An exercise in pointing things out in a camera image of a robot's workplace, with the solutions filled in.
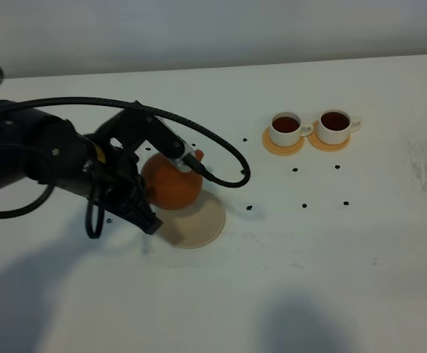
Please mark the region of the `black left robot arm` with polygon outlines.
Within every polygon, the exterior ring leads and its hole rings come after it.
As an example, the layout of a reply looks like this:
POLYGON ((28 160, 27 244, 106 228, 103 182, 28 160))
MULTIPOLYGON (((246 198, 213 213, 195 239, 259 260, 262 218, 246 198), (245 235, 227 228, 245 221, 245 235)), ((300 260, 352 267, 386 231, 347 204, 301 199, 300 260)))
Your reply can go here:
POLYGON ((105 213, 152 234, 161 222, 149 205, 135 150, 144 141, 157 149, 166 144, 160 114, 138 102, 122 102, 115 116, 95 132, 81 135, 70 121, 43 111, 45 106, 70 104, 115 106, 109 99, 89 98, 0 101, 0 189, 23 178, 45 187, 30 204, 0 211, 0 219, 36 210, 55 188, 61 188, 87 199, 88 237, 99 238, 105 213))

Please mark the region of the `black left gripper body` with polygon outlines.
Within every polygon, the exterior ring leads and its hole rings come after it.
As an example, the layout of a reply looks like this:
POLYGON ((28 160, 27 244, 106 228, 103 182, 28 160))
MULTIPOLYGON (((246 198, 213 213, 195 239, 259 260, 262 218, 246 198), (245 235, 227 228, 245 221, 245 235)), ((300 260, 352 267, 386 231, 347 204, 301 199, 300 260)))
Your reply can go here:
POLYGON ((83 141, 87 154, 75 178, 77 195, 88 198, 94 188, 96 205, 118 217, 125 197, 146 198, 147 192, 135 157, 121 147, 112 146, 110 141, 97 140, 93 134, 84 135, 83 141))

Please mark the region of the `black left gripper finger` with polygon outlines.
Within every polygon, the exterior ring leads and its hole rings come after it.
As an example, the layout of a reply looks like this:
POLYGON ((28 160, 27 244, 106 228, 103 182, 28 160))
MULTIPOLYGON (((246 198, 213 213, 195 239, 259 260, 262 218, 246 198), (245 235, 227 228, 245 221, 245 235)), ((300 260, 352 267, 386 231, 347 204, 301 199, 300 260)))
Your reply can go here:
POLYGON ((125 197, 120 205, 120 215, 125 221, 136 225, 141 231, 153 235, 162 225, 162 221, 152 211, 143 197, 125 197))

